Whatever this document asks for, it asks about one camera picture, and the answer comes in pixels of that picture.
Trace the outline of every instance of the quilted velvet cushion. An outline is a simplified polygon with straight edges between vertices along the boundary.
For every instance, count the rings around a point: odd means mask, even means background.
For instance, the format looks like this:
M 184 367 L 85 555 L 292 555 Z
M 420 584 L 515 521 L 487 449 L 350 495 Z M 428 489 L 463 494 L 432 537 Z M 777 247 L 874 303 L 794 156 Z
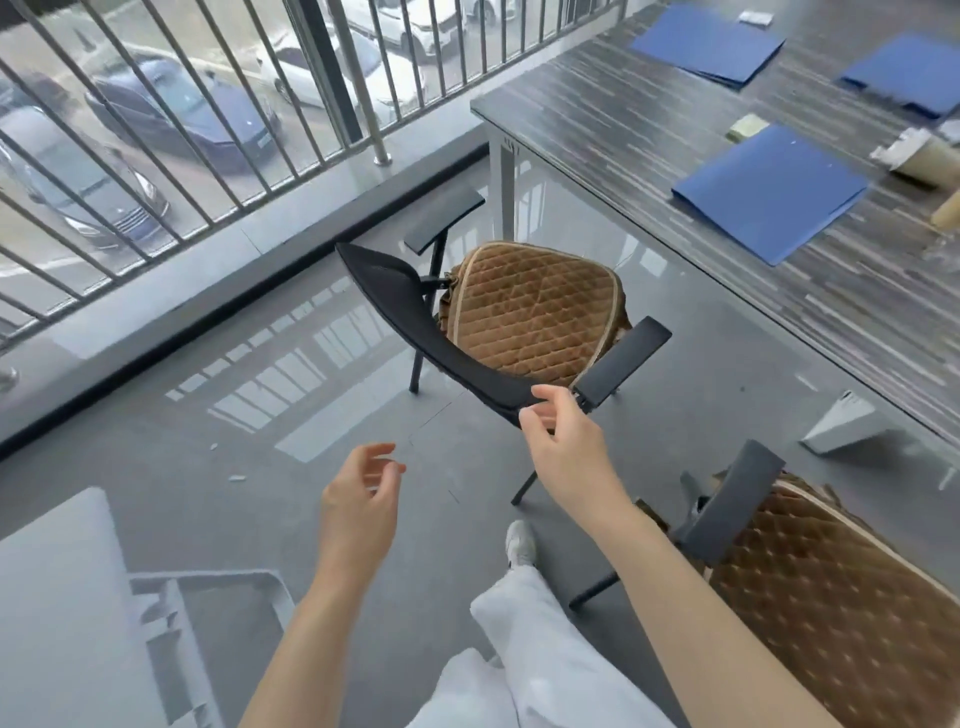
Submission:
M 439 323 L 494 369 L 568 387 L 629 330 L 620 279 L 576 255 L 510 242 L 474 248 L 450 272 Z
M 956 726 L 960 602 L 793 479 L 710 584 L 845 728 Z

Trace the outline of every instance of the car windshield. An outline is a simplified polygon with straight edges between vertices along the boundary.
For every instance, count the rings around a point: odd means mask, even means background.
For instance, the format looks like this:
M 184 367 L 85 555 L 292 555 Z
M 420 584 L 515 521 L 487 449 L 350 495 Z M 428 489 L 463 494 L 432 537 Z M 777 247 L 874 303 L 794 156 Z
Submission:
M 357 60 L 360 61 L 360 70 L 363 71 L 364 78 L 367 78 L 380 67 L 380 52 L 376 49 L 373 41 L 363 37 L 358 33 L 350 33 L 353 38 L 353 47 L 357 49 Z M 347 62 L 342 55 L 343 48 L 337 48 L 337 61 L 344 73 L 348 73 Z
M 69 139 L 48 147 L 37 160 L 81 197 L 110 181 L 109 175 L 77 144 Z M 37 192 L 52 206 L 70 202 L 70 198 L 39 170 L 27 166 L 27 175 Z
M 183 71 L 170 71 L 154 79 L 154 88 L 177 116 L 183 116 L 206 103 L 204 95 Z

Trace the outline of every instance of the parking lot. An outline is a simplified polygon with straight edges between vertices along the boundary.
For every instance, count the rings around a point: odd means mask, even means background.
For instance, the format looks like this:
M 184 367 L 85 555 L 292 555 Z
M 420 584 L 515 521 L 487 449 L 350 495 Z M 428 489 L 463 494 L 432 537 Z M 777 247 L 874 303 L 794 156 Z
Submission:
M 558 2 L 562 1 L 545 0 L 544 34 L 547 37 L 556 33 Z M 253 0 L 253 2 L 270 38 L 277 37 L 283 32 L 291 32 L 290 21 L 280 0 Z M 194 0 L 155 0 L 155 4 L 183 51 L 195 61 L 199 68 L 210 69 L 220 80 L 239 85 L 236 75 L 228 65 L 226 54 L 210 32 Z M 317 161 L 316 155 L 294 108 L 279 96 L 272 84 L 267 83 L 260 76 L 255 55 L 260 40 L 243 5 L 235 0 L 207 0 L 207 5 L 252 88 L 277 112 L 282 127 L 281 144 L 294 167 L 297 170 L 303 170 L 314 164 Z M 539 1 L 531 0 L 524 12 L 522 3 L 516 0 L 516 17 L 507 21 L 505 52 L 499 24 L 488 23 L 486 28 L 488 69 L 496 68 L 505 55 L 509 58 L 520 50 L 523 15 L 525 15 L 523 24 L 525 25 L 525 47 L 529 48 L 537 42 L 540 14 Z M 160 53 L 172 53 L 173 49 L 165 41 L 159 28 L 139 0 L 132 0 L 117 10 L 107 13 L 105 18 L 110 28 L 128 49 L 132 51 L 155 49 Z M 92 19 L 82 10 L 76 10 L 76 7 L 74 10 L 61 12 L 55 17 L 44 18 L 44 23 L 71 58 L 88 73 L 95 73 L 97 68 L 102 67 L 105 62 L 114 61 L 117 58 L 115 51 L 109 46 L 107 39 Z M 473 78 L 483 70 L 479 23 L 465 18 L 464 31 L 464 61 L 468 78 Z M 83 101 L 83 84 L 53 54 L 32 28 L 23 25 L 7 30 L 0 35 L 0 48 L 2 48 L 0 54 L 4 60 L 19 73 L 29 70 L 44 73 L 57 79 L 68 90 L 74 98 L 69 110 L 64 113 L 68 123 L 74 129 L 120 150 L 131 167 L 143 173 L 156 185 L 171 203 L 166 219 L 174 230 L 180 235 L 187 235 L 204 225 L 200 212 L 179 194 L 174 185 L 150 162 L 142 150 L 121 141 L 100 123 Z M 388 50 L 390 55 L 400 54 L 409 57 L 405 49 L 388 48 Z M 444 47 L 440 66 L 444 72 L 447 90 L 463 82 L 460 48 L 455 41 Z M 423 61 L 421 68 L 425 79 L 424 97 L 425 101 L 429 102 L 440 95 L 440 69 L 435 59 Z M 310 132 L 324 156 L 337 151 L 340 144 L 324 110 L 304 107 L 304 115 Z M 195 157 L 176 157 L 163 152 L 157 152 L 157 156 L 211 218 L 216 219 L 233 208 L 233 202 L 228 194 Z M 290 167 L 281 154 L 274 154 L 269 159 L 258 163 L 258 168 L 269 185 L 275 185 L 291 176 Z M 234 195 L 241 201 L 263 191 L 263 186 L 257 177 L 250 173 L 225 176 L 225 180 Z M 136 261 L 136 256 L 130 252 L 121 251 L 119 254 L 92 252 L 92 249 L 85 247 L 84 241 L 78 234 L 64 225 L 58 215 L 43 205 L 30 202 L 16 181 L 0 178 L 0 187 L 51 227 L 76 241 L 84 250 L 91 252 L 111 270 L 120 271 Z M 0 226 L 3 226 L 7 232 L 4 245 L 69 286 L 83 290 L 101 279 L 101 274 L 95 268 L 4 206 L 0 206 Z M 148 240 L 144 248 L 149 253 L 165 248 L 170 242 L 169 235 L 161 231 L 155 238 Z M 2 256 L 0 256 L 0 291 L 39 310 L 49 310 L 65 298 L 65 295 L 56 288 L 27 273 Z M 2 302 L 0 302 L 0 319 L 7 319 L 14 325 L 24 321 L 22 314 L 11 310 Z

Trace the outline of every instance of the shoe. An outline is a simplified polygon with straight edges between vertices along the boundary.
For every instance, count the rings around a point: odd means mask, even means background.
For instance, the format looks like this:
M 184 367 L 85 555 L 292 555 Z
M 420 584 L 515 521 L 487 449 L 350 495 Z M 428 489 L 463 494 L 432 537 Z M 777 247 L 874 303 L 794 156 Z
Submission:
M 514 521 L 507 528 L 507 561 L 511 569 L 537 565 L 537 542 L 527 521 Z

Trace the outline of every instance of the forearm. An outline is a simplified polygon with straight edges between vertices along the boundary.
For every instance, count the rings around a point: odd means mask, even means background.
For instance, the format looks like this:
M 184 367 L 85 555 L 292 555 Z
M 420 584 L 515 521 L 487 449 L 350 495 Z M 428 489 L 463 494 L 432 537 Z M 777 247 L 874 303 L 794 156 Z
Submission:
M 588 532 L 619 574 L 693 728 L 839 728 L 628 500 Z
M 298 605 L 239 728 L 335 728 L 363 590 L 319 581 Z

